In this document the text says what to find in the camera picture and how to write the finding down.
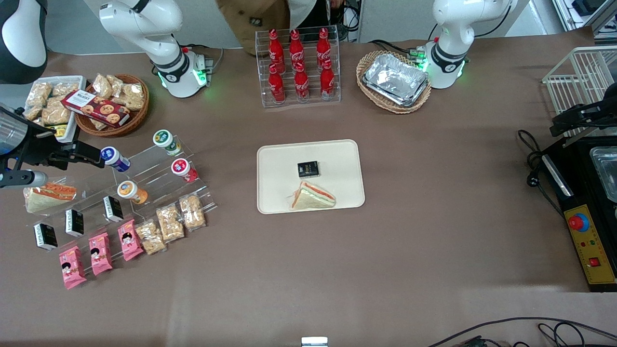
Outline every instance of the yellow control panel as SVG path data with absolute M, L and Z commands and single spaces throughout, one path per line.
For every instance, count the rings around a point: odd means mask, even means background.
M 608 262 L 607 254 L 600 242 L 587 205 L 565 211 L 563 214 L 568 222 L 568 228 L 587 282 L 589 284 L 616 283 L 615 274 Z

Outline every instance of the red cookie box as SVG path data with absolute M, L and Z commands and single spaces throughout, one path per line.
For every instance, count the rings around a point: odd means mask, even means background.
M 98 120 L 112 128 L 120 128 L 131 117 L 128 114 L 129 110 L 124 106 L 83 90 L 69 93 L 61 103 L 71 111 Z

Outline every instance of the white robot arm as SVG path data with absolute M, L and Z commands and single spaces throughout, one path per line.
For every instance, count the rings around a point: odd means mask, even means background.
M 441 26 L 435 43 L 426 44 L 427 69 L 433 88 L 454 84 L 475 32 L 472 23 L 503 17 L 518 0 L 435 0 L 433 16 Z
M 183 52 L 172 37 L 182 27 L 182 12 L 174 0 L 111 1 L 99 10 L 99 19 L 111 35 L 143 49 L 159 70 L 163 86 L 178 98 L 187 98 L 207 84 L 205 57 Z

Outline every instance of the white wire basket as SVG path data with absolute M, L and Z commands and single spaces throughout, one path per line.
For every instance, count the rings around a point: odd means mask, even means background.
M 602 100 L 617 78 L 617 46 L 578 47 L 565 56 L 543 79 L 555 113 Z M 564 133 L 572 137 L 585 128 Z M 596 130 L 589 136 L 615 136 L 617 128 Z

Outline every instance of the red bottle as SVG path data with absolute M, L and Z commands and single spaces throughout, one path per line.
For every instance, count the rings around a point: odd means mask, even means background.
M 285 102 L 285 90 L 283 88 L 283 79 L 276 70 L 276 64 L 270 64 L 270 77 L 268 77 L 270 83 L 270 91 L 274 97 L 274 103 L 280 105 Z
M 307 102 L 309 100 L 309 77 L 304 72 L 304 63 L 299 62 L 296 65 L 296 76 L 294 81 L 296 83 L 296 96 L 299 102 Z
M 323 69 L 323 62 L 330 59 L 330 41 L 328 41 L 328 29 L 319 29 L 319 41 L 317 42 L 317 70 Z
M 291 56 L 291 67 L 296 71 L 296 64 L 304 63 L 304 47 L 300 42 L 300 33 L 293 29 L 291 30 L 291 44 L 289 44 L 289 55 Z
M 270 59 L 276 65 L 278 73 L 285 73 L 285 57 L 283 46 L 278 41 L 276 29 L 270 29 Z
M 334 97 L 334 72 L 332 72 L 332 61 L 330 58 L 323 62 L 321 71 L 321 98 L 328 101 Z

